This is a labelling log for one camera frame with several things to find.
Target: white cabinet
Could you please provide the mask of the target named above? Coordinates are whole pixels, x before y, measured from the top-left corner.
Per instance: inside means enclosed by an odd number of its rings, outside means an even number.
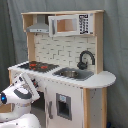
[[[93,34],[93,13],[49,16],[49,36]]]
[[[83,128],[82,89],[45,81],[46,128]]]

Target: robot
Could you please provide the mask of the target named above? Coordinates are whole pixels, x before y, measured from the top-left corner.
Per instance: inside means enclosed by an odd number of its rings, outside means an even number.
[[[9,113],[0,113],[0,128],[40,128],[38,119],[30,114],[31,103],[39,98],[29,76],[26,73],[17,76],[1,93],[2,104],[14,104],[14,109]]]
[[[19,119],[0,123],[0,128],[41,128],[41,125],[35,115],[25,114]]]

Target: stove top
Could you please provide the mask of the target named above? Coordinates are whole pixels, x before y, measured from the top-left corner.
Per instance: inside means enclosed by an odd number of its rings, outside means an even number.
[[[28,63],[23,64],[23,65],[18,66],[18,67],[37,71],[37,72],[46,73],[46,72],[48,72],[54,68],[59,67],[59,65],[53,65],[53,64],[47,64],[47,63],[32,61],[32,62],[28,62]]]

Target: white tile backsplash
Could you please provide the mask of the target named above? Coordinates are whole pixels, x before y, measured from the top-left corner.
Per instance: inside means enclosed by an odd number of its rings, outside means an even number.
[[[77,67],[80,53],[88,50],[95,55],[95,37],[71,36],[49,37],[48,34],[35,35],[36,60],[41,62]],[[83,62],[88,62],[88,69],[93,70],[90,56],[84,55]]]

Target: sink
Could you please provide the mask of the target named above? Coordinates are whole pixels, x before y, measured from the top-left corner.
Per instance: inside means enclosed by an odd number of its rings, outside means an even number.
[[[61,76],[60,74],[65,71],[75,71],[78,73],[78,75],[75,78],[70,78],[70,77],[65,77]],[[53,75],[58,76],[58,77],[63,77],[63,78],[68,78],[68,79],[74,79],[74,80],[79,80],[83,81],[94,75],[93,72],[87,71],[87,70],[80,70],[80,69],[74,69],[74,68],[62,68],[56,72],[53,73]]]

